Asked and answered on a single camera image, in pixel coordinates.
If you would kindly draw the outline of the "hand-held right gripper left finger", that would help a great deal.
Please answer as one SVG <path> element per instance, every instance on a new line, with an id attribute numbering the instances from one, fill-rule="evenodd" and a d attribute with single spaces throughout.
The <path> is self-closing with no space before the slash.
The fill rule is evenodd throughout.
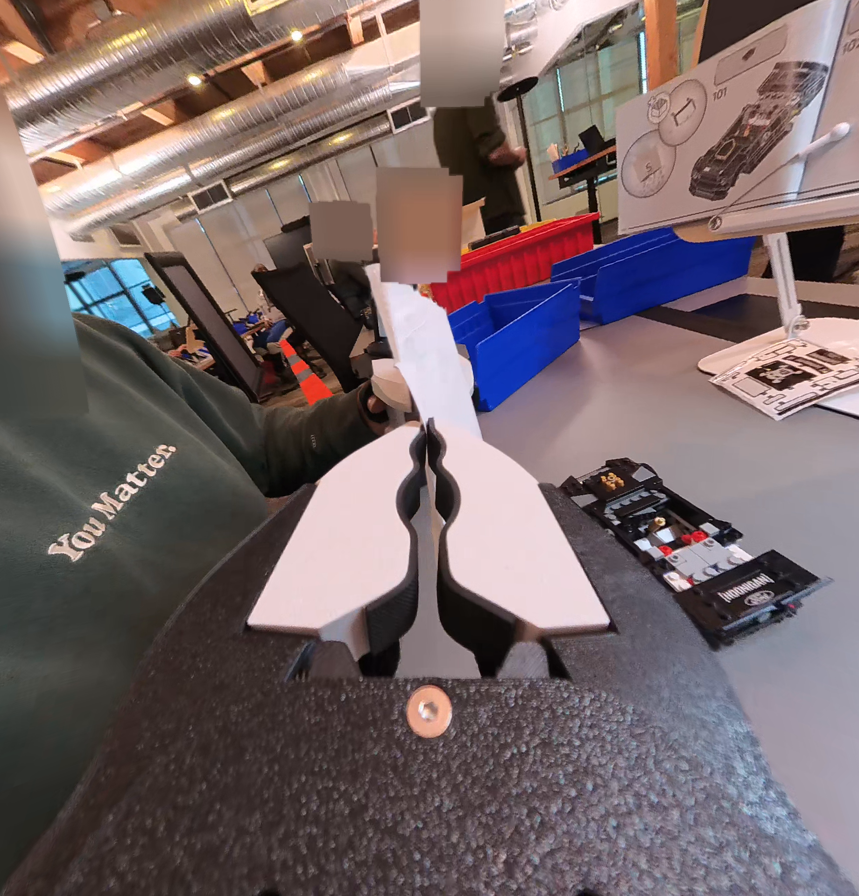
<path id="1" fill-rule="evenodd" d="M 317 483 L 246 626 L 378 656 L 412 628 L 430 544 L 427 437 L 408 422 Z"/>

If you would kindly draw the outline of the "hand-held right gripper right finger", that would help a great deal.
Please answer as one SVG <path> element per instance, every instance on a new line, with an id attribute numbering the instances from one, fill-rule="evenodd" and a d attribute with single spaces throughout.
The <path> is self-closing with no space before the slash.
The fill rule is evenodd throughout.
<path id="1" fill-rule="evenodd" d="M 612 619 L 547 502 L 518 463 L 446 421 L 425 425 L 435 509 L 437 609 L 475 658 L 520 641 L 603 633 Z"/>

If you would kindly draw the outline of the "printed white paper bag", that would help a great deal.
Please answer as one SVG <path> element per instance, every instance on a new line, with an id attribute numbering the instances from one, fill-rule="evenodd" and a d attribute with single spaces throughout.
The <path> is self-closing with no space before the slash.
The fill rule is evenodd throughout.
<path id="1" fill-rule="evenodd" d="M 472 368 L 458 352 L 445 311 L 415 286 L 382 282 L 379 264 L 368 265 L 366 272 L 392 359 L 408 386 L 405 422 L 436 420 L 482 440 L 472 404 Z M 375 394 L 371 402 L 387 411 Z M 388 418 L 379 431 L 401 425 Z"/>

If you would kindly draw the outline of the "lego car model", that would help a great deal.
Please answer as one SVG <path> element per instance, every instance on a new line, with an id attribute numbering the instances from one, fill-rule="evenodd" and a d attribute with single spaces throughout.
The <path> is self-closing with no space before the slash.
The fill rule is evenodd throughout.
<path id="1" fill-rule="evenodd" d="M 646 463 L 606 461 L 560 490 L 666 587 L 715 650 L 794 617 L 832 583 L 769 550 L 667 487 Z"/>

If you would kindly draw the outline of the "lego instruction booklet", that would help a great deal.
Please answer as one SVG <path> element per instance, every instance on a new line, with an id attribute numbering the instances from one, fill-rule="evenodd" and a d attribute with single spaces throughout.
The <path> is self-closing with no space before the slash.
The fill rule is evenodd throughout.
<path id="1" fill-rule="evenodd" d="M 616 113 L 620 233 L 859 186 L 859 2 L 810 2 Z"/>

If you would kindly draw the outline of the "lego sticker sheet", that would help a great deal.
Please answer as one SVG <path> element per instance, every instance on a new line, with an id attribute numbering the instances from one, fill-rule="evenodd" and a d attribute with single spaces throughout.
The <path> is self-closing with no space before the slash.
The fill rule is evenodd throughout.
<path id="1" fill-rule="evenodd" d="M 710 382 L 772 420 L 783 420 L 859 387 L 859 357 L 785 340 L 731 365 Z"/>

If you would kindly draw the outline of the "orange traffic cone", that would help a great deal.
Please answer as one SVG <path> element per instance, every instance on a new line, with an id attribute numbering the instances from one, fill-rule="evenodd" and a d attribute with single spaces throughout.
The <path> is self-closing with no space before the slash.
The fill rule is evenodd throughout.
<path id="1" fill-rule="evenodd" d="M 286 338 L 279 340 L 278 346 L 309 406 L 333 397 L 331 389 L 310 363 L 306 349 L 299 344 L 293 345 L 290 339 Z"/>

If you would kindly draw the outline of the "black monitor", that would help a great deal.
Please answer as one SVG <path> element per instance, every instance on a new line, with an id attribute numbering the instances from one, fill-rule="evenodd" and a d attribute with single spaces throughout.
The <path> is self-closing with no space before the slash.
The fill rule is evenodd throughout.
<path id="1" fill-rule="evenodd" d="M 263 397 L 263 366 L 185 256 L 179 252 L 145 252 L 144 258 L 202 334 L 225 380 L 259 403 Z"/>
<path id="2" fill-rule="evenodd" d="M 314 274 L 308 261 L 284 270 L 255 271 L 255 282 L 329 365 L 345 393 L 363 382 L 351 352 L 364 328 Z"/>

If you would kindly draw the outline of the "red plastic bin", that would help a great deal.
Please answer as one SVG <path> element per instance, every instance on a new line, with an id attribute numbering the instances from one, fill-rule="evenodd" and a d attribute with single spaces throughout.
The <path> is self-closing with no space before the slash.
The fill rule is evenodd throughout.
<path id="1" fill-rule="evenodd" d="M 442 282 L 420 288 L 447 313 L 487 295 L 540 284 L 555 263 L 593 249 L 597 211 L 543 222 L 495 243 L 465 252 L 461 267 Z"/>

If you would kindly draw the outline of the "person's green garment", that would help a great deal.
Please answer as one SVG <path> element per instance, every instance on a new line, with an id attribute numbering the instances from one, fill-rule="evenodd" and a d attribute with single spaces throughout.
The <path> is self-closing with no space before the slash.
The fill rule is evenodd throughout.
<path id="1" fill-rule="evenodd" d="M 0 890 L 155 634 L 276 498 L 185 434 L 164 377 L 197 369 L 121 325 L 74 324 L 87 413 L 0 421 Z"/>

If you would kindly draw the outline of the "wooden standing desk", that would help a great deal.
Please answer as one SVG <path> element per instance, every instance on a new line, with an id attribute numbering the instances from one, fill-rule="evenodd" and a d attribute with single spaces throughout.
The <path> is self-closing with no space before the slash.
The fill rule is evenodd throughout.
<path id="1" fill-rule="evenodd" d="M 584 196 L 590 213 L 597 213 L 600 223 L 618 218 L 618 171 L 616 139 L 603 142 L 596 153 L 574 152 L 552 163 L 548 180 L 561 190 Z"/>

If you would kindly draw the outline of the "white stand rod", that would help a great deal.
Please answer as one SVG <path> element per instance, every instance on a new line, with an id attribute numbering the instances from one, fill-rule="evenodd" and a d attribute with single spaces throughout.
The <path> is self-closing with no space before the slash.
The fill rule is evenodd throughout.
<path id="1" fill-rule="evenodd" d="M 810 321 L 805 317 L 797 296 L 789 239 L 784 232 L 766 233 L 763 242 L 771 265 L 785 338 L 801 339 L 809 329 Z"/>

